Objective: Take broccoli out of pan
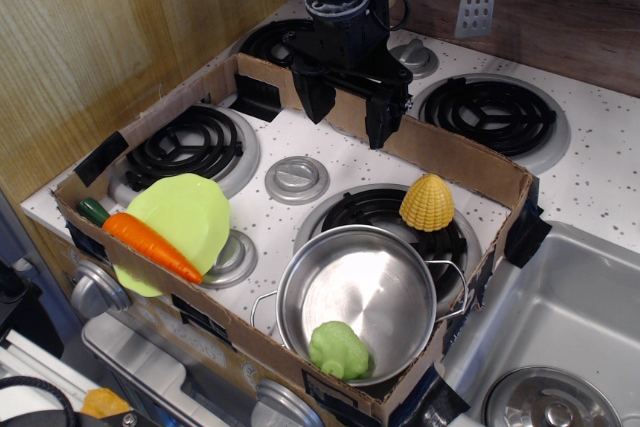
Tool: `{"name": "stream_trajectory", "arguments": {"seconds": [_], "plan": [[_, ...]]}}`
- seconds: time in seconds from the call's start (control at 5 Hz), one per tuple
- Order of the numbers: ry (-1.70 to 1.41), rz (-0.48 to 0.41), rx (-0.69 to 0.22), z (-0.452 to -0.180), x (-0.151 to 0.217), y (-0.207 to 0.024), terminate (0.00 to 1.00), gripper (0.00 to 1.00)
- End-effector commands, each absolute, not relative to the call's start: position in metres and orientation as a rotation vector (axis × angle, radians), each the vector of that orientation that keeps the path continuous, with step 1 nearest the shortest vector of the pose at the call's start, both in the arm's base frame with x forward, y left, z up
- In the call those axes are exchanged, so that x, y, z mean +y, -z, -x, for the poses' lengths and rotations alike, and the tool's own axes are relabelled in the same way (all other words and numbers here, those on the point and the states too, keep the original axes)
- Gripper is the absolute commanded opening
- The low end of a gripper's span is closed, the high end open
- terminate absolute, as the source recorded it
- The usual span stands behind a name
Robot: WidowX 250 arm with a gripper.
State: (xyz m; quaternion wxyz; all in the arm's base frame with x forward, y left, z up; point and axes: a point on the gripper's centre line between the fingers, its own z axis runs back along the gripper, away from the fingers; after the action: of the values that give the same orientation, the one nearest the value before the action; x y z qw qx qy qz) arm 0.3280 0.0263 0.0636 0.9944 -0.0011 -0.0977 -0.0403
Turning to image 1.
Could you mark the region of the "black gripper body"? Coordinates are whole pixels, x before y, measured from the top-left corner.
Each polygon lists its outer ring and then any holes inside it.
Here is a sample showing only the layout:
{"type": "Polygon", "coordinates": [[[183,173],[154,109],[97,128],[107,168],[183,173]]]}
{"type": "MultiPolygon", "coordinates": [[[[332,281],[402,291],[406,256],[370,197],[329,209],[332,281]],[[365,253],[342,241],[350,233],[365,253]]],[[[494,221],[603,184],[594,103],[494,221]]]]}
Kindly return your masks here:
{"type": "Polygon", "coordinates": [[[409,86],[413,76],[391,55],[389,33],[370,17],[311,21],[310,31],[286,34],[292,72],[322,75],[332,87],[365,100],[379,86],[409,86]]]}

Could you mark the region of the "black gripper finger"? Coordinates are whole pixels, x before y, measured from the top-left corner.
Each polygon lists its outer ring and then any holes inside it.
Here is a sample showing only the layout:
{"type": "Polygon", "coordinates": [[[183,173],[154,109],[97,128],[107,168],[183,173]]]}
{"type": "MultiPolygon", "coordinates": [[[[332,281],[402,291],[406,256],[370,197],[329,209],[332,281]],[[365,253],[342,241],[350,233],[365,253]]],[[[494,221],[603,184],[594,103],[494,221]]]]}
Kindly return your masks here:
{"type": "Polygon", "coordinates": [[[398,131],[408,109],[407,86],[379,86],[366,100],[365,128],[371,149],[381,149],[398,131]]]}
{"type": "Polygon", "coordinates": [[[335,88],[327,84],[322,75],[294,71],[293,81],[307,117],[318,124],[335,106],[335,88]]]}

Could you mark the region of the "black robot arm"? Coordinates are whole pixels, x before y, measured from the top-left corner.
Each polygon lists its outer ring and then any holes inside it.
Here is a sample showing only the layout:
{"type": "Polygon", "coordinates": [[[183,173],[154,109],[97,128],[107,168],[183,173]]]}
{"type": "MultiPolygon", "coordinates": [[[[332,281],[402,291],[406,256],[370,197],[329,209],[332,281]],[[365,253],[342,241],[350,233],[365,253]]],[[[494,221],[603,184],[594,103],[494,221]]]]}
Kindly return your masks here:
{"type": "Polygon", "coordinates": [[[408,109],[410,70],[390,52],[396,25],[390,0],[304,0],[312,26],[283,41],[292,52],[291,71],[307,117],[319,123],[333,109],[336,92],[364,99],[369,145],[380,149],[408,109]]]}

